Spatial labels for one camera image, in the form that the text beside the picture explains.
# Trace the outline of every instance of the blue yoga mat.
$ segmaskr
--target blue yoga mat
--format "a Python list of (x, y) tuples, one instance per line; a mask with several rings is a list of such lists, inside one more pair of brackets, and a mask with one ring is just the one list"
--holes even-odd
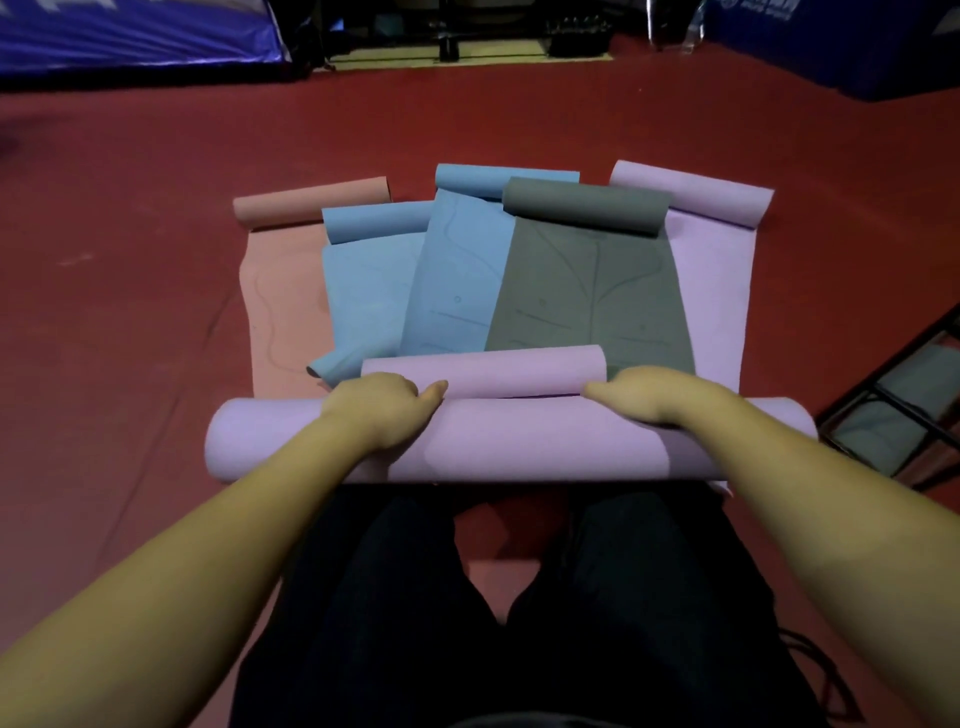
[(401, 356), (484, 349), (514, 222), (499, 203), (437, 191), (407, 304)]
[(386, 203), (325, 207), (326, 237), (331, 245), (372, 237), (400, 235), (405, 232), (426, 232), (432, 200), (417, 203)]
[(438, 164), (437, 189), (459, 192), (462, 195), (485, 200), (503, 199), (503, 187), (510, 177), (529, 177), (535, 180), (579, 182), (579, 172), (560, 169), (523, 169), (522, 167), (482, 167), (473, 164)]
[(396, 356), (425, 233), (324, 248), (335, 349), (307, 367), (330, 386), (360, 376), (364, 359)]

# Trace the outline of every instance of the person's left hand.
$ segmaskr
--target person's left hand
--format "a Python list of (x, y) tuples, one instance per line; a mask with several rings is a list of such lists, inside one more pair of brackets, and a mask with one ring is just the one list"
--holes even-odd
[(326, 396), (320, 419), (357, 427), (371, 449), (392, 448), (430, 421), (446, 387), (446, 381), (435, 381), (418, 396), (417, 385), (400, 375), (377, 372), (348, 379)]

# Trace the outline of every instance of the person's left arm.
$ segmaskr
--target person's left arm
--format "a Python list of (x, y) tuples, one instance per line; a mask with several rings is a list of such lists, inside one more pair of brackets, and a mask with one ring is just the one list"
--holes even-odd
[(398, 445), (445, 383), (344, 382), (273, 457), (41, 622), (0, 656), (2, 728), (173, 728), (226, 676), (288, 554), (364, 457)]

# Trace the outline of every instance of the peach yoga mat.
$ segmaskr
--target peach yoga mat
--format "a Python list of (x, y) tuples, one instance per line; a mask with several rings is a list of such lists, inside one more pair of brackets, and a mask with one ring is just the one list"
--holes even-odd
[(233, 201), (250, 230), (240, 264), (240, 290), (250, 320), (253, 395), (263, 399), (321, 397), (306, 372), (318, 352), (333, 349), (326, 302), (324, 207), (390, 202), (387, 178), (325, 184)]

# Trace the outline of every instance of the forearm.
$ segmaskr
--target forearm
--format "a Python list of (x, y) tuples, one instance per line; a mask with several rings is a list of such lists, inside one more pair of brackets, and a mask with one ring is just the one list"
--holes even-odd
[(848, 641), (929, 717), (960, 720), (960, 518), (720, 388), (678, 421)]
[(184, 720), (223, 679), (293, 545), (366, 454), (320, 419), (0, 658), (0, 725)]

